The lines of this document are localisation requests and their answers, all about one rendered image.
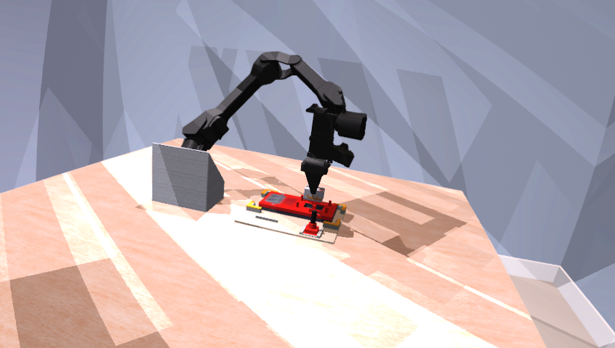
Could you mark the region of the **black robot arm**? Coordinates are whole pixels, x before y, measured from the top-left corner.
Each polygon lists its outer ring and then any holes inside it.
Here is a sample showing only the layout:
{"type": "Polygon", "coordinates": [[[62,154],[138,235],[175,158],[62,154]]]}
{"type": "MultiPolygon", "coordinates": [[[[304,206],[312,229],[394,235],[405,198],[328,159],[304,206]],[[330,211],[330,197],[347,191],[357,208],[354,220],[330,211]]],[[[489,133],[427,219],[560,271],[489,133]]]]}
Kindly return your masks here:
{"type": "MultiPolygon", "coordinates": [[[[228,120],[261,86],[275,80],[285,80],[296,75],[318,97],[322,107],[313,104],[306,112],[313,113],[312,132],[334,134],[362,140],[365,135],[367,114],[346,111],[342,89],[332,82],[326,82],[299,55],[280,51],[262,53],[254,62],[250,74],[214,109],[203,112],[188,125],[182,134],[185,139],[181,147],[206,152],[216,141],[228,132],[228,120]],[[282,70],[279,62],[290,65],[282,70]]],[[[328,163],[338,162],[350,167],[355,155],[346,143],[330,146],[328,163]]]]}

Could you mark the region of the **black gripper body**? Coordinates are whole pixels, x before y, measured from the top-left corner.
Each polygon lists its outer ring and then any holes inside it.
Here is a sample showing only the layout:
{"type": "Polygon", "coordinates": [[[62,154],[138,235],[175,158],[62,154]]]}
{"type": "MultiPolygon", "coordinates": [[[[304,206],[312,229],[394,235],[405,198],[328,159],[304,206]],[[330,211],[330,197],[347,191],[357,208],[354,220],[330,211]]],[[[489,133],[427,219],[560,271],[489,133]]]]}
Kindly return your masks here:
{"type": "Polygon", "coordinates": [[[329,156],[330,146],[334,141],[334,134],[321,134],[311,131],[309,138],[310,146],[307,158],[301,163],[301,171],[327,175],[329,163],[326,161],[329,156]]]}

